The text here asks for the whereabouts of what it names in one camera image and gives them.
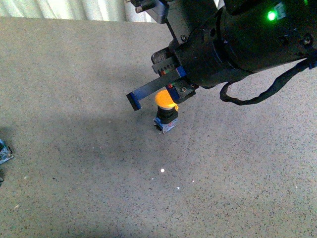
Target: metal bracket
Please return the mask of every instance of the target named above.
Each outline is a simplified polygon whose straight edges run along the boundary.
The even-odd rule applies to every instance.
[[[134,90],[127,94],[127,98],[131,103],[131,106],[135,111],[141,109],[140,100],[151,95],[164,86],[176,82],[180,78],[186,76],[186,72],[183,67],[178,67],[175,70],[147,83],[146,85]]]

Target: speckled gray floor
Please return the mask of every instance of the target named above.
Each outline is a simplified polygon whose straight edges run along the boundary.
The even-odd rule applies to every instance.
[[[0,167],[0,237],[317,237],[316,70],[254,106],[199,89],[162,135],[154,97],[134,112],[125,94],[156,77],[165,26],[1,18],[0,29],[0,138],[16,156]],[[255,96],[289,67],[230,94]]]

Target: screw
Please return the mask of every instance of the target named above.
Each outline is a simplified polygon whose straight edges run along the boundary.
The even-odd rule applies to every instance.
[[[313,37],[310,34],[306,34],[305,38],[303,39],[303,45],[308,46],[313,42]]]
[[[143,8],[141,6],[135,8],[136,13],[141,13],[143,11]]]
[[[311,43],[311,40],[309,38],[304,39],[304,45],[309,45]]]
[[[182,41],[187,41],[187,37],[185,35],[181,35],[180,38],[182,39]]]

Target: black cylindrical motor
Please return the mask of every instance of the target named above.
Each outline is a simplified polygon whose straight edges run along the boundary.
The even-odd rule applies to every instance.
[[[239,8],[228,4],[174,51],[190,82],[205,88],[237,82],[307,58],[317,49],[316,1],[244,0]]]

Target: blue object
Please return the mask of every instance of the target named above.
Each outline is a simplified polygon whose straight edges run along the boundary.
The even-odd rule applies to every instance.
[[[165,134],[169,132],[170,130],[172,130],[174,127],[176,127],[178,118],[171,121],[169,124],[162,124],[159,118],[154,118],[153,121],[154,121],[154,125],[158,126],[162,130],[163,134]]]
[[[13,157],[11,149],[7,147],[2,140],[0,140],[0,164],[3,164]]]

